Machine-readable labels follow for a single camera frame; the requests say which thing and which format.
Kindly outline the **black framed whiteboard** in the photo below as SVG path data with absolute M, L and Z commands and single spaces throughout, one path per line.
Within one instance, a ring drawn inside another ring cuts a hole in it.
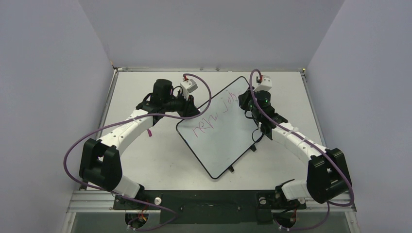
M 181 120 L 176 131 L 212 179 L 220 178 L 248 150 L 255 151 L 255 143 L 263 134 L 250 116 L 239 106 L 239 95 L 249 88 L 240 76 L 199 108 L 201 116 Z

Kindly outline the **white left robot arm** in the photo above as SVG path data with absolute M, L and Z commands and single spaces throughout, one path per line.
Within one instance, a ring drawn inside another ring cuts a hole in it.
M 127 118 L 127 122 L 98 139 L 88 139 L 83 145 L 79 175 L 82 179 L 106 190 L 126 196 L 126 203 L 134 209 L 144 205 L 144 187 L 123 174 L 122 153 L 143 132 L 154 126 L 165 113 L 177 112 L 180 117 L 200 113 L 194 105 L 192 92 L 195 80 L 184 78 L 173 94 L 172 82 L 158 79 L 149 93 Z

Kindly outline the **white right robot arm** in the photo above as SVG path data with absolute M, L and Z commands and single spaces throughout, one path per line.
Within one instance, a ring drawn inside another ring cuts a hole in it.
M 318 203 L 346 207 L 354 203 L 352 182 L 344 153 L 315 143 L 275 112 L 267 91 L 239 95 L 239 106 L 250 112 L 257 130 L 270 140 L 283 145 L 306 167 L 305 180 L 289 180 L 275 187 L 274 201 L 280 207 L 311 198 Z

